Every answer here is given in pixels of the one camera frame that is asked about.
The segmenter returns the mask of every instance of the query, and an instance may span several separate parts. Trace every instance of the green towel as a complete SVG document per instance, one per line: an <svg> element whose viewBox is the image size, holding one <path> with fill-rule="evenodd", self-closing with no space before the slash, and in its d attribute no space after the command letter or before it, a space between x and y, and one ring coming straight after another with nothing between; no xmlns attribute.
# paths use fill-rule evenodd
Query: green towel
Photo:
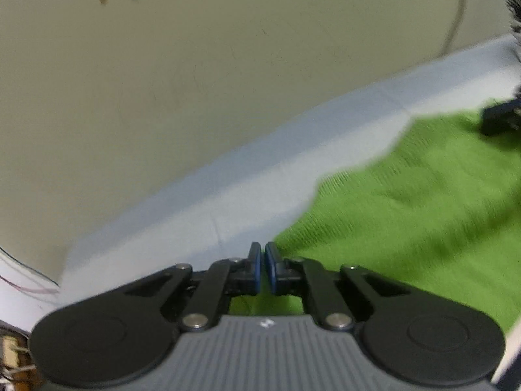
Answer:
<svg viewBox="0 0 521 391"><path fill-rule="evenodd" d="M416 119L391 154L325 179L276 237L284 257L358 264L488 313L521 314L521 137L482 137L476 113ZM298 313L296 297L247 300L255 314Z"/></svg>

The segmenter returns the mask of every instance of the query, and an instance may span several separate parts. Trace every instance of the gray gripper base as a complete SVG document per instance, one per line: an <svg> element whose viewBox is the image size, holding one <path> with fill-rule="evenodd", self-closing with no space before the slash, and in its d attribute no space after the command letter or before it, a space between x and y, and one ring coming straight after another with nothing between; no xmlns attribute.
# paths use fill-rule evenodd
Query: gray gripper base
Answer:
<svg viewBox="0 0 521 391"><path fill-rule="evenodd" d="M67 388L46 384L45 390ZM218 326L181 336L148 374L114 391L420 391L377 368L347 333L308 315L223 316ZM492 391L486 381L458 391Z"/></svg>

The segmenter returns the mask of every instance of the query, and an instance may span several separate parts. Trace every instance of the red wire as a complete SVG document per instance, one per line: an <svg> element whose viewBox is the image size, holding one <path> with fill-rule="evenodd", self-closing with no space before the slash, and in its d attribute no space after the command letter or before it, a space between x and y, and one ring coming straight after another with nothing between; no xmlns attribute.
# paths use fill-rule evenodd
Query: red wire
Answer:
<svg viewBox="0 0 521 391"><path fill-rule="evenodd" d="M19 285L16 285L15 283L12 283L9 279L4 278L3 276L0 276L0 279L2 279L2 281L4 281L5 283L11 285L14 289L17 289L18 291L32 292L33 294L57 294L59 292L57 289L50 288L34 289L21 287Z"/></svg>

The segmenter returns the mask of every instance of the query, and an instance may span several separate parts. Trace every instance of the metal screw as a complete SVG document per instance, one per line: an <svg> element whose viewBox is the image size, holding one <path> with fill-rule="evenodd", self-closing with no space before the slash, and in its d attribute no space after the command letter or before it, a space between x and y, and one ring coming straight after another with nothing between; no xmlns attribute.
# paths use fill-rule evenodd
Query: metal screw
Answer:
<svg viewBox="0 0 521 391"><path fill-rule="evenodd" d="M183 318L183 324L188 328L199 329L208 324L208 318L201 313L192 313Z"/></svg>
<svg viewBox="0 0 521 391"><path fill-rule="evenodd" d="M353 320L344 313L332 313L326 317L326 323L333 328L346 328Z"/></svg>
<svg viewBox="0 0 521 391"><path fill-rule="evenodd" d="M176 265L176 268L180 269L180 270L185 270L185 269L191 269L192 268L192 265L191 264L188 264L188 263L178 263Z"/></svg>

